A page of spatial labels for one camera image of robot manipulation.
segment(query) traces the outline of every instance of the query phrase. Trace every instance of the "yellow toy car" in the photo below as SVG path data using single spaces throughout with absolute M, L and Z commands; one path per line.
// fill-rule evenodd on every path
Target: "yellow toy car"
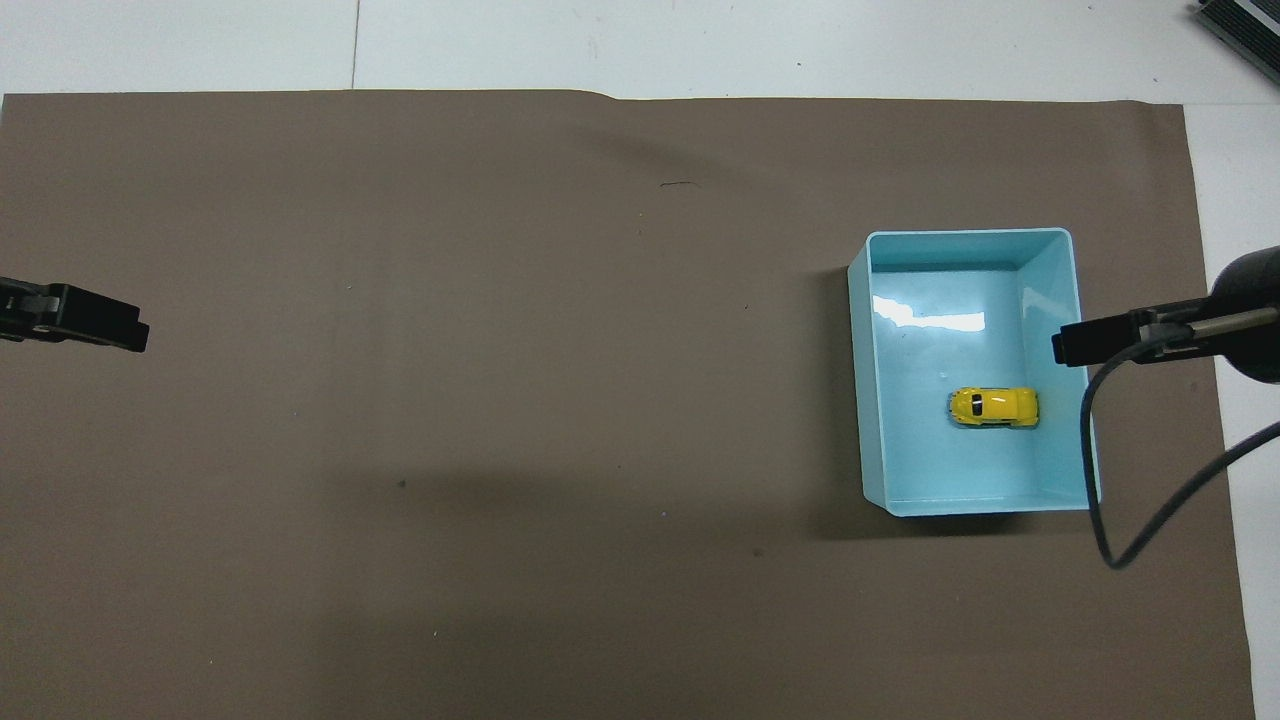
M 1039 421 L 1039 402 L 1029 387 L 963 387 L 951 393 L 951 419 L 961 425 L 1029 428 Z

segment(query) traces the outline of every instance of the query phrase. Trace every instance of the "brown mat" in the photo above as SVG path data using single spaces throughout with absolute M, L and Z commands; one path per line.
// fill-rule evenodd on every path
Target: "brown mat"
M 1176 106 L 9 96 L 3 273 L 145 355 L 0 347 L 6 717 L 1243 717 L 1225 483 L 860 497 L 844 268 L 1064 225 L 1087 315 L 1204 291 Z M 1208 361 L 1100 402 L 1128 539 Z

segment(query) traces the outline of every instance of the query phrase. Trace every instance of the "white floor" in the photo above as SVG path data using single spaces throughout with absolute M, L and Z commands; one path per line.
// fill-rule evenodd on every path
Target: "white floor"
M 0 92 L 567 87 L 1180 102 L 1212 281 L 1235 256 L 1280 243 L 1280 86 L 1198 27 L 1190 5 L 0 0 Z M 1280 416 L 1280 387 L 1221 363 L 1219 383 L 1228 442 Z M 1263 719 L 1280 719 L 1277 466 L 1280 447 L 1268 447 L 1230 473 Z

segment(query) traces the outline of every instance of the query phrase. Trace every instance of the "white surface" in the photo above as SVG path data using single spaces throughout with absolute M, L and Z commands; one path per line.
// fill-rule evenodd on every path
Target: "white surface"
M 0 92 L 351 87 L 355 0 L 0 0 Z
M 362 0 L 356 87 L 1276 102 L 1176 0 Z
M 1204 270 L 1213 282 L 1228 263 L 1280 245 L 1280 105 L 1187 108 Z M 1263 386 L 1217 360 L 1217 392 L 1228 445 L 1280 419 L 1280 386 Z M 1253 656 L 1258 717 L 1280 717 L 1280 441 L 1230 473 L 1236 562 Z
M 1187 109 L 1208 278 L 1280 242 L 1280 88 L 1183 0 L 0 0 L 0 91 L 570 87 Z M 1219 366 L 1234 442 L 1280 388 Z M 1231 471 L 1258 717 L 1280 719 L 1280 448 Z M 1176 530 L 1176 521 L 1169 532 Z

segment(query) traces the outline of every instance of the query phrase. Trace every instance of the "blue plastic bin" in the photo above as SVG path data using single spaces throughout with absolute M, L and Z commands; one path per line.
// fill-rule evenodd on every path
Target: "blue plastic bin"
M 849 266 L 863 492 L 893 515 L 1088 507 L 1084 368 L 1050 337 L 1080 320 L 1061 228 L 877 232 Z M 1032 387 L 1034 428 L 961 427 L 961 387 Z

